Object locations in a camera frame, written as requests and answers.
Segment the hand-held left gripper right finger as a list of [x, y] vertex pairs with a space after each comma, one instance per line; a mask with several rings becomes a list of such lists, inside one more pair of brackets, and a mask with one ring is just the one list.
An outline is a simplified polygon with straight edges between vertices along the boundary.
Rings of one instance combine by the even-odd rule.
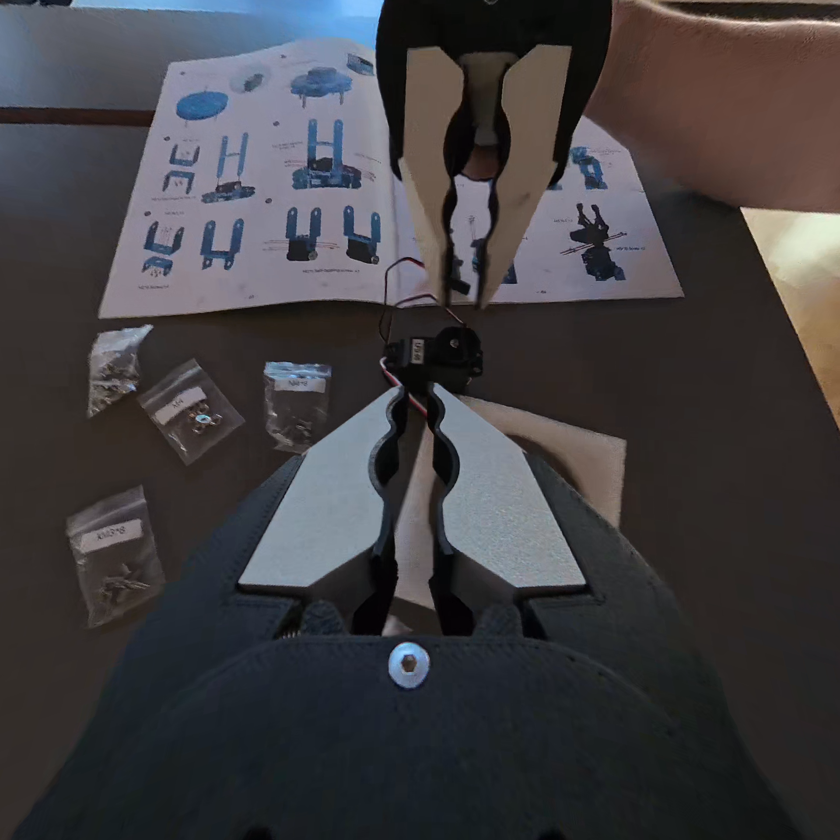
[[436, 608], [470, 614], [495, 604], [585, 592], [585, 574], [516, 443], [440, 384], [428, 388]]

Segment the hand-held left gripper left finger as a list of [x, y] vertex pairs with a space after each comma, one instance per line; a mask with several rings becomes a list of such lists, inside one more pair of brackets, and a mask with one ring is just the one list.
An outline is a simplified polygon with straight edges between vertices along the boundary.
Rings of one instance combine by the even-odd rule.
[[406, 417], [407, 394], [394, 386], [300, 458], [240, 590], [330, 602], [345, 621], [384, 620], [396, 584], [385, 486]]

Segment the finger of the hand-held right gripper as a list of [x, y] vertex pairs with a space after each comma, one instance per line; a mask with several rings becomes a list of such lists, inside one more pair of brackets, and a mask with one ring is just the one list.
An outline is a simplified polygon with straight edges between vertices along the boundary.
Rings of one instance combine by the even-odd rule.
[[554, 147], [571, 55], [569, 45], [536, 45], [502, 75], [499, 106], [509, 142], [490, 191], [480, 309], [495, 297], [557, 169]]
[[402, 156], [399, 168], [428, 283], [442, 306], [461, 286], [454, 271], [450, 220], [458, 135], [464, 115], [462, 68], [439, 47], [406, 52]]

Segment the white foam square with hole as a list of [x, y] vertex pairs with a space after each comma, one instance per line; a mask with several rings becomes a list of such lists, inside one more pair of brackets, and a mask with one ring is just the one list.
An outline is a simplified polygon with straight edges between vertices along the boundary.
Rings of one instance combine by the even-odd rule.
[[[619, 437], [562, 423], [511, 406], [462, 396], [473, 411], [548, 462], [605, 520], [621, 521], [627, 443]], [[439, 632], [428, 587], [433, 572], [430, 523], [437, 477], [434, 443], [424, 419], [412, 412], [400, 442], [400, 468], [389, 488], [399, 502], [395, 520], [397, 584], [385, 634]]]

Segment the person's right forearm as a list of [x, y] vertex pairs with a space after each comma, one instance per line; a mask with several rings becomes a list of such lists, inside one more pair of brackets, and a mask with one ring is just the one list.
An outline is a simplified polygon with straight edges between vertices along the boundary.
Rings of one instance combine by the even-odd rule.
[[838, 213], [838, 23], [612, 11], [588, 119], [721, 203]]

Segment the dark brown desk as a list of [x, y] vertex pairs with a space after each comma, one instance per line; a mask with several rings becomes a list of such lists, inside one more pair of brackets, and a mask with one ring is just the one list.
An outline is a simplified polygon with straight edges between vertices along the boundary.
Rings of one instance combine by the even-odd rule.
[[[237, 590], [234, 572], [293, 468], [269, 475], [237, 445], [205, 487], [154, 485], [161, 530], [177, 515], [207, 530], [129, 641], [93, 726], [70, 758], [47, 747], [81, 709], [92, 658], [60, 642], [58, 584], [69, 561], [61, 506], [92, 499], [96, 445], [71, 408], [90, 331], [89, 238], [69, 222], [35, 280], [3, 305], [2, 818], [14, 838], [800, 838], [737, 736], [734, 666], [759, 687], [795, 646], [794, 621], [827, 629], [794, 596], [837, 583], [838, 435], [749, 235], [721, 205], [655, 190], [687, 299], [605, 309], [545, 308], [485, 318], [490, 384], [508, 400], [557, 385], [534, 408], [567, 406], [628, 436], [621, 539], [565, 481], [526, 462], [583, 549], [591, 592], [501, 608], [466, 636], [421, 638], [430, 672], [396, 686], [396, 642], [341, 633], [315, 607]], [[13, 316], [16, 298], [28, 309]]]

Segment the printed instruction sheet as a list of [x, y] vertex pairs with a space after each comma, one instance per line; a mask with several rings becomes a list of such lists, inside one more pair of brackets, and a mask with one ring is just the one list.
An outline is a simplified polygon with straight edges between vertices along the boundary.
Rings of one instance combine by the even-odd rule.
[[[371, 49], [300, 40], [170, 64], [100, 319], [302, 301], [431, 305]], [[495, 304], [679, 299], [630, 153], [583, 117]]]

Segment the scattered clear screw bags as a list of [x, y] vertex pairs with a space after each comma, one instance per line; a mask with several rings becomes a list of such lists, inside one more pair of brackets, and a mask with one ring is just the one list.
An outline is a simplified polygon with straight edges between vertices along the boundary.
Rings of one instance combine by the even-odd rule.
[[[177, 366], [139, 394], [140, 347], [151, 331], [145, 324], [101, 332], [94, 340], [88, 356], [87, 417], [138, 395], [153, 426], [190, 466], [245, 419], [196, 360]], [[327, 419], [332, 378], [329, 364], [265, 363], [266, 431], [278, 449], [300, 454], [315, 443]], [[110, 624], [162, 591], [165, 574], [141, 486], [70, 515], [66, 537], [88, 628]]]

